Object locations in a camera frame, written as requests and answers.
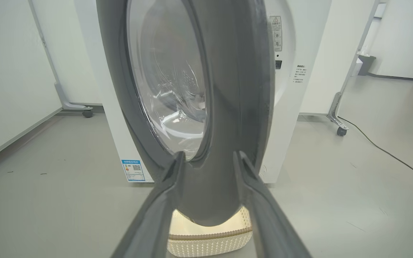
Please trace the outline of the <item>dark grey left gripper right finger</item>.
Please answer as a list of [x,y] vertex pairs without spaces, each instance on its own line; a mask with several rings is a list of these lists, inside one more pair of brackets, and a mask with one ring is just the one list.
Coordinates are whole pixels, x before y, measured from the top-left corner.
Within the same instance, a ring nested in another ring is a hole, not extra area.
[[234,152],[233,163],[239,202],[250,214],[257,257],[311,258],[247,155],[242,151]]

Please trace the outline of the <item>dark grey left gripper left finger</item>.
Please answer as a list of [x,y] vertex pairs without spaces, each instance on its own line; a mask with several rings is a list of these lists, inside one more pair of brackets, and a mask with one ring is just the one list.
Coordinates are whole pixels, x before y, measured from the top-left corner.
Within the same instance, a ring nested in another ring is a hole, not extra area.
[[113,258],[165,258],[172,213],[181,201],[185,154],[177,152],[165,168],[133,222],[123,235]]

